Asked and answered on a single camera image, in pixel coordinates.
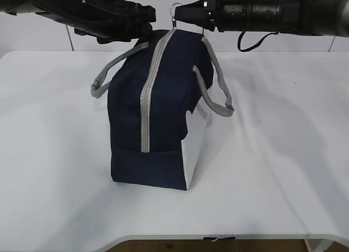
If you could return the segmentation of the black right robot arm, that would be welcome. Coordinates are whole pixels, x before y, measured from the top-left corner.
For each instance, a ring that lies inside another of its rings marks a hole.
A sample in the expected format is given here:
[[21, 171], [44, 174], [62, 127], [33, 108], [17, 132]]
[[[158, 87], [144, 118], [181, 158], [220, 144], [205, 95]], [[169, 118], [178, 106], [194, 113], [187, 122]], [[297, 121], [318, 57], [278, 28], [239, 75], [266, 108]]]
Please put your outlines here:
[[212, 32], [348, 37], [348, 0], [199, 0], [174, 18]]

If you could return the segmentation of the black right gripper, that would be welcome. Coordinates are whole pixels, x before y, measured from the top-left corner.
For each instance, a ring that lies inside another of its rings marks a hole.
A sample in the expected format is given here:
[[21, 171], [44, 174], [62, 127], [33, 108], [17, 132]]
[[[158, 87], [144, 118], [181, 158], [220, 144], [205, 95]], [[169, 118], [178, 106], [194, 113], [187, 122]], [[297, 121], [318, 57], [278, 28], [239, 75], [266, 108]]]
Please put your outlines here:
[[219, 32], [280, 32], [281, 0], [199, 0], [178, 6], [177, 21]]

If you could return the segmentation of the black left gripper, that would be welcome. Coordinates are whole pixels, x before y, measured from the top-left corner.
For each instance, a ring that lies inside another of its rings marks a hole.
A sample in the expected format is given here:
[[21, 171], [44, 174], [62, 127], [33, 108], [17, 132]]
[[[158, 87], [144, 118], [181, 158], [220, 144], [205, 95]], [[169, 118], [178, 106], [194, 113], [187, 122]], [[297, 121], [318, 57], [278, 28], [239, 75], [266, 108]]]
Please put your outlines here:
[[91, 36], [99, 44], [130, 42], [152, 33], [156, 10], [150, 5], [127, 0], [81, 0], [82, 25], [74, 33]]

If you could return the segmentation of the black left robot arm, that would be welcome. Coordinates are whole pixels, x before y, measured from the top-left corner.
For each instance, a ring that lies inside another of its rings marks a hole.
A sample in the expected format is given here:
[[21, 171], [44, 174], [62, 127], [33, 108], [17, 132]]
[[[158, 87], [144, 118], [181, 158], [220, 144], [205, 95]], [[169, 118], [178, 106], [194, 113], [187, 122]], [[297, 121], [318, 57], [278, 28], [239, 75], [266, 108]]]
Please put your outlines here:
[[128, 0], [1, 0], [1, 11], [35, 13], [72, 27], [77, 35], [95, 37], [99, 44], [148, 36], [156, 21], [155, 8]]

